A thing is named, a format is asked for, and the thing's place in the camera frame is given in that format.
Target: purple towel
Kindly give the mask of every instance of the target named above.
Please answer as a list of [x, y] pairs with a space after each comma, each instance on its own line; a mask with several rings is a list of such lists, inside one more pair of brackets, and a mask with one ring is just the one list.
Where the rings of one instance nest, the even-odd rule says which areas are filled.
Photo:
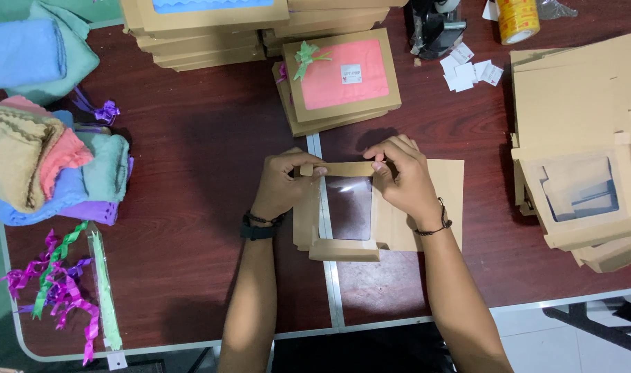
[[[131, 169], [134, 166], [134, 158], [129, 156], [129, 173], [126, 180], [131, 177]], [[117, 219], [119, 202], [85, 201], [71, 207], [63, 208], [58, 215], [81, 220], [93, 220], [97, 223], [112, 226]]]

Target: folded towel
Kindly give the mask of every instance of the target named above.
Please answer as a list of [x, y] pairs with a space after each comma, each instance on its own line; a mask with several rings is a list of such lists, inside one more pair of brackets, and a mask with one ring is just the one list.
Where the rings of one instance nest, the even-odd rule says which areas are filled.
[[[131, 170], [134, 167], [133, 157], [129, 157], [127, 164], [129, 166], [128, 177], [131, 176]], [[117, 210], [119, 202], [101, 202], [86, 200], [72, 207], [62, 209], [58, 213], [60, 216], [67, 216], [70, 218], [77, 218], [81, 220], [94, 220], [97, 223], [106, 224], [112, 226], [117, 219]]]
[[[33, 112], [42, 117], [54, 117], [53, 114], [46, 111], [41, 106], [30, 102], [23, 96], [13, 96], [5, 98], [0, 102], [1, 106], [15, 107], [17, 109]], [[39, 184], [44, 197], [49, 200], [53, 197], [55, 186], [55, 177], [64, 169], [69, 167], [72, 169], [85, 165], [92, 161], [92, 153], [85, 147], [85, 144], [76, 137], [71, 130], [73, 127], [73, 116], [69, 112], [61, 112], [61, 118], [58, 118], [67, 126], [62, 136], [55, 142], [55, 145], [48, 152], [44, 162], [39, 168]]]
[[79, 204], [87, 199], [83, 172], [81, 169], [63, 169], [55, 180], [53, 198], [31, 214], [24, 214], [12, 205], [0, 200], [0, 221], [8, 226], [26, 226], [55, 216], [66, 207]]
[[28, 19], [52, 18], [64, 40], [67, 75], [52, 82], [27, 84], [6, 89], [8, 96], [20, 94], [35, 104], [46, 106], [64, 96], [99, 65], [99, 57], [85, 42], [90, 28], [68, 10], [35, 1], [29, 8]]
[[120, 202], [126, 193], [129, 143], [120, 135], [76, 132], [95, 156], [83, 166], [87, 200]]
[[55, 118], [0, 106], [1, 200], [21, 212], [35, 212], [44, 205], [39, 167], [64, 129]]
[[52, 82], [66, 74], [64, 44], [53, 19], [0, 23], [0, 88]]

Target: table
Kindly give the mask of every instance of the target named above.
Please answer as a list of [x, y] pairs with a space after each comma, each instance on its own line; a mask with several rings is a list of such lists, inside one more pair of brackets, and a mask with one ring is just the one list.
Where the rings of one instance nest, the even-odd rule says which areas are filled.
[[[546, 246], [536, 218], [513, 207], [509, 51], [574, 47], [631, 32], [631, 0], [568, 5], [577, 18], [543, 21], [535, 37], [503, 47], [497, 24], [480, 17], [482, 2], [464, 2], [473, 60], [492, 59], [505, 74], [498, 87], [482, 82], [460, 93], [448, 91], [439, 63], [413, 66], [403, 12], [393, 9], [383, 26], [403, 106], [320, 134], [327, 161], [361, 160], [365, 147], [395, 133], [415, 139], [428, 157], [465, 160], [463, 254], [493, 312], [631, 293], [631, 266], [612, 274], [578, 268], [570, 254]], [[176, 73], [154, 65], [121, 28], [92, 31], [88, 44], [101, 64], [82, 87], [95, 105], [116, 101], [116, 131], [131, 141], [136, 158], [118, 222], [99, 226], [124, 349], [211, 346], [222, 334], [242, 248], [238, 225], [262, 160], [292, 146], [306, 149], [306, 141], [290, 136], [270, 72], [276, 59]], [[8, 266], [24, 267], [51, 228], [63, 235], [76, 224], [55, 217], [5, 227]], [[325, 262], [323, 271], [322, 262], [292, 245], [292, 216], [285, 225], [275, 250], [277, 338], [430, 320], [421, 254], [382, 251], [379, 263]], [[68, 259], [79, 259], [86, 240], [70, 250]], [[91, 277], [83, 281], [92, 291]], [[19, 304], [32, 304], [35, 291], [21, 292]], [[82, 358], [87, 315], [74, 313], [67, 330], [57, 332], [44, 314], [42, 321], [15, 316], [24, 351], [42, 361]], [[104, 351], [101, 336], [95, 351]]]

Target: packing tape roll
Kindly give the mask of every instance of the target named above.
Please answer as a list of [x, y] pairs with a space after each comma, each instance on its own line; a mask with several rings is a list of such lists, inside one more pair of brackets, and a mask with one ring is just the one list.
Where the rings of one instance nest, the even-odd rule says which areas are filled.
[[503, 45], [516, 44], [539, 32], [535, 0], [498, 0], [500, 38]]

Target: hand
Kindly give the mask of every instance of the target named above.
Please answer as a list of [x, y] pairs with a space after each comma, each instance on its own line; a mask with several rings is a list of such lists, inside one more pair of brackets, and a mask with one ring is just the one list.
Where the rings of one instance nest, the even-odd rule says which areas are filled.
[[[385, 156], [396, 166], [396, 178], [389, 167], [381, 162]], [[380, 177], [380, 191], [385, 200], [415, 219], [420, 230], [442, 227], [442, 206], [437, 201], [428, 174], [426, 156], [419, 152], [414, 140], [405, 135], [392, 136], [368, 148], [363, 157], [374, 158], [373, 169]]]
[[323, 160], [305, 153], [298, 147], [265, 158], [261, 185], [258, 187], [251, 214], [271, 220], [295, 206], [311, 183], [318, 181], [320, 176], [327, 173], [325, 167], [316, 167], [313, 169], [313, 176], [301, 176], [296, 179], [288, 176], [295, 166], [309, 163], [323, 163]]

